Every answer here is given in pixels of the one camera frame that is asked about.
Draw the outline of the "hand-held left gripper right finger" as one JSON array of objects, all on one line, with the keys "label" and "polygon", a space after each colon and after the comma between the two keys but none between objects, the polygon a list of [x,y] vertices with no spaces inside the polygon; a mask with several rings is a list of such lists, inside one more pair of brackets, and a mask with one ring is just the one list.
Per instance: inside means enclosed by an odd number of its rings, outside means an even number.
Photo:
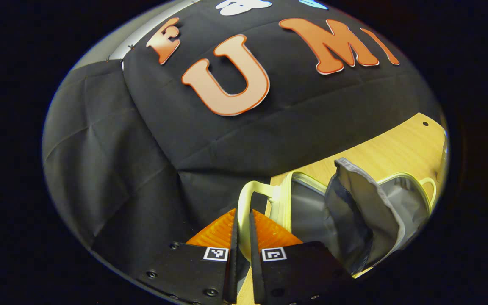
[{"label": "hand-held left gripper right finger", "polygon": [[256,210],[250,246],[256,304],[333,305],[355,281],[322,242],[303,243]]}]

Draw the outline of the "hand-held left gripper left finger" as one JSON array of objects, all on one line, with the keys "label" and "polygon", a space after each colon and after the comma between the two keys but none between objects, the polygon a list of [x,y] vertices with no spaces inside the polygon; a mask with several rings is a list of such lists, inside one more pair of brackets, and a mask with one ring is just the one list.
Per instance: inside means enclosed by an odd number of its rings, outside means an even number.
[{"label": "hand-held left gripper left finger", "polygon": [[183,305],[231,305],[238,293],[238,224],[230,210],[155,255],[137,281]]}]

